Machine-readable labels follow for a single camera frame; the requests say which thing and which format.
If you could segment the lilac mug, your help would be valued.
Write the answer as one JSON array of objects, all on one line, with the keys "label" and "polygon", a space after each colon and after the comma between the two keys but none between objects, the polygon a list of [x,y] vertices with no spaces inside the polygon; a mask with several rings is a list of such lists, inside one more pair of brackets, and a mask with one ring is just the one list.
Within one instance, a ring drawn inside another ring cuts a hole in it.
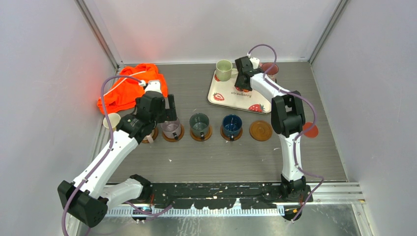
[{"label": "lilac mug", "polygon": [[178,118],[174,121],[165,121],[160,124],[160,127],[167,139],[173,139],[175,141],[179,140],[182,127]]}]

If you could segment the wooden coaster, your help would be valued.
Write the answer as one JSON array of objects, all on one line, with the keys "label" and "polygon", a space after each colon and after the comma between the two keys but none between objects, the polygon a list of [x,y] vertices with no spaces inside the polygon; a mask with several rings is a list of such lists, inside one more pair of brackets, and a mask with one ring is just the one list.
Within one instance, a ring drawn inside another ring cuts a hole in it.
[{"label": "wooden coaster", "polygon": [[194,135],[194,133],[192,132],[192,128],[190,128],[190,136],[191,136],[191,138],[193,139],[193,140],[195,140],[195,141],[197,141],[197,142],[204,142],[204,141],[207,141],[211,136],[212,136],[212,133],[213,133],[213,131],[212,131],[212,126],[210,125],[209,126],[209,130],[208,130],[208,133],[207,134],[205,134],[205,136],[204,136],[204,138],[202,139],[200,136],[199,137],[197,137],[196,135]]},{"label": "wooden coaster", "polygon": [[226,141],[236,141],[241,138],[243,134],[243,129],[240,128],[238,131],[229,132],[223,126],[220,127],[220,134],[221,137],[224,138]]},{"label": "wooden coaster", "polygon": [[183,138],[183,136],[184,136],[184,133],[185,133],[185,131],[184,131],[184,126],[183,126],[183,125],[181,125],[181,133],[177,136],[177,139],[175,139],[175,138],[170,139],[170,138],[168,138],[168,137],[165,135],[165,133],[162,133],[162,137],[163,137],[163,138],[164,138],[164,140],[166,140],[167,142],[174,143],[174,142],[178,142],[179,140],[181,140],[181,139]]},{"label": "wooden coaster", "polygon": [[251,137],[259,142],[269,140],[272,136],[272,131],[272,126],[264,120],[254,121],[249,127]]},{"label": "wooden coaster", "polygon": [[156,128],[154,128],[155,129],[155,133],[154,133],[154,135],[153,135],[153,138],[154,138],[154,140],[157,138],[157,136],[158,136],[158,128],[156,127]]}]

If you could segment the white pink-handled mug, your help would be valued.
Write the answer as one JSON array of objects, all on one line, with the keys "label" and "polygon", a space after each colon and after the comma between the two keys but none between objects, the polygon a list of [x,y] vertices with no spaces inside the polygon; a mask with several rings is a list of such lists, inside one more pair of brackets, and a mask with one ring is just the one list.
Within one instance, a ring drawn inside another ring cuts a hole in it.
[{"label": "white pink-handled mug", "polygon": [[143,138],[142,143],[153,143],[154,142],[154,138],[153,138],[154,133],[155,133],[155,129],[152,130],[152,132],[149,135],[146,135]]}]

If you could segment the dark green mug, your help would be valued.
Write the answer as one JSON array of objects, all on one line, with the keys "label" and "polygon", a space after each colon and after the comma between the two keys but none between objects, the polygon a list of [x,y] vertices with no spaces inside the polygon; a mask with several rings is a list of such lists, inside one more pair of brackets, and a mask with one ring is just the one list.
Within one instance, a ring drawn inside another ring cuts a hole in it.
[{"label": "dark green mug", "polygon": [[193,114],[189,120],[191,134],[198,140],[205,140],[209,133],[209,118],[203,113]]}]

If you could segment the cream yellow mug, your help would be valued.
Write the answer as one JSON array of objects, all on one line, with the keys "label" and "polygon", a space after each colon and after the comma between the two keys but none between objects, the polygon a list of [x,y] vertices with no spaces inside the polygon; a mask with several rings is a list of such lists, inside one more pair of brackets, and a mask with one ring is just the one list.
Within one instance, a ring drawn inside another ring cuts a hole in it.
[{"label": "cream yellow mug", "polygon": [[110,130],[110,126],[111,126],[112,131],[115,131],[118,123],[121,120],[121,116],[118,113],[110,113],[108,114],[108,120],[109,122],[107,121],[106,118],[103,119],[103,122],[102,122],[103,126],[108,130]]}]

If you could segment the dark blue mug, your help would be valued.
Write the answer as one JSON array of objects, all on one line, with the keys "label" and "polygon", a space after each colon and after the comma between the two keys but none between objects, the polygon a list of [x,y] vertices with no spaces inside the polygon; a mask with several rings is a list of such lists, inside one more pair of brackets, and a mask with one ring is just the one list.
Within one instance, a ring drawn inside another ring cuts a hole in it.
[{"label": "dark blue mug", "polygon": [[242,128],[242,120],[237,115],[226,115],[222,120],[222,126],[229,132],[236,132]]}]

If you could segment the red coaster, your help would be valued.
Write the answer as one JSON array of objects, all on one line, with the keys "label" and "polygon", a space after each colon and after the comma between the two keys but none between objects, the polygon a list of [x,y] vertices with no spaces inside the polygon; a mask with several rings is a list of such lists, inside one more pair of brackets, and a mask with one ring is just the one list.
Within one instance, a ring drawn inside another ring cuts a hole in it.
[{"label": "red coaster", "polygon": [[303,126],[304,136],[308,138],[316,138],[319,135],[319,129],[312,122],[306,122]]}]

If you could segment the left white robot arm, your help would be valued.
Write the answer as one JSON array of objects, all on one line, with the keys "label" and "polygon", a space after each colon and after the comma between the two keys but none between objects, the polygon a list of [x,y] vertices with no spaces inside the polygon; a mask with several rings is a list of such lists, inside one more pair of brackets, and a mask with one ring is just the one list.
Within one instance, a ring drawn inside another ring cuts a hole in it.
[{"label": "left white robot arm", "polygon": [[97,226],[108,210],[129,200],[147,202],[151,182],[131,175],[124,182],[105,190],[109,178],[159,123],[177,119],[174,95],[147,91],[136,99],[136,112],[121,118],[112,136],[93,162],[72,182],[62,181],[58,194],[64,211],[90,228]]}]

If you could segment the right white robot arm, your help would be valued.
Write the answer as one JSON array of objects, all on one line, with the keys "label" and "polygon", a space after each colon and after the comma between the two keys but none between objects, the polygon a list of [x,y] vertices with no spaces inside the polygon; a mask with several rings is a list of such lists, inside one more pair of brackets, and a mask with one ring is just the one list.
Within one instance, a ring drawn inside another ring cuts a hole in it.
[{"label": "right white robot arm", "polygon": [[236,59],[235,65],[238,71],[235,86],[254,90],[271,103],[271,126],[280,139],[283,157],[279,192],[286,201],[294,201],[306,189],[306,178],[299,170],[299,134],[306,122],[300,93],[280,87],[262,69],[254,68],[249,56]]}]

